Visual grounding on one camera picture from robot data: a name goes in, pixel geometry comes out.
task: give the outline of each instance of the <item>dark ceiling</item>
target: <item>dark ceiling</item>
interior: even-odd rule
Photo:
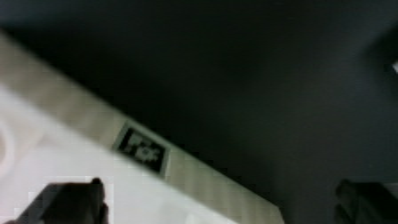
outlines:
[[[0,0],[0,25],[287,224],[398,182],[396,0]]]

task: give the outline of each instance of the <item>white surface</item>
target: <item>white surface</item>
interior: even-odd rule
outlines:
[[[7,174],[14,164],[14,135],[5,121],[0,119],[0,179]]]
[[[183,224],[191,215],[206,224],[234,223],[140,166],[72,132],[0,85],[1,117],[7,117],[5,108],[44,137],[21,154],[16,149],[19,162],[0,179],[0,223],[17,217],[48,183],[88,182],[92,177],[104,182],[110,223],[165,224],[167,218],[168,223]]]
[[[232,223],[161,183],[140,168],[87,143],[42,139],[0,183],[0,223],[19,215],[51,182],[104,182],[110,223],[183,224],[190,213],[206,223]]]

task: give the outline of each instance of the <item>black sign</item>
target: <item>black sign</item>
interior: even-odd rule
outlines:
[[[133,128],[126,129],[117,150],[156,173],[160,173],[165,148]]]

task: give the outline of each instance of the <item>black object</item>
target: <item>black object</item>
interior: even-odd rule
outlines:
[[[90,183],[49,184],[23,211],[16,224],[106,224],[108,206],[97,178]]]
[[[334,210],[339,224],[398,224],[398,200],[380,183],[341,181]]]
[[[135,160],[156,173],[161,172],[165,148],[154,141],[133,130],[124,127],[126,132],[117,146],[119,152]]]

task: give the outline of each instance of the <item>ceiling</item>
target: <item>ceiling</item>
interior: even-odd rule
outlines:
[[[398,182],[396,0],[0,0],[0,26],[287,224]]]

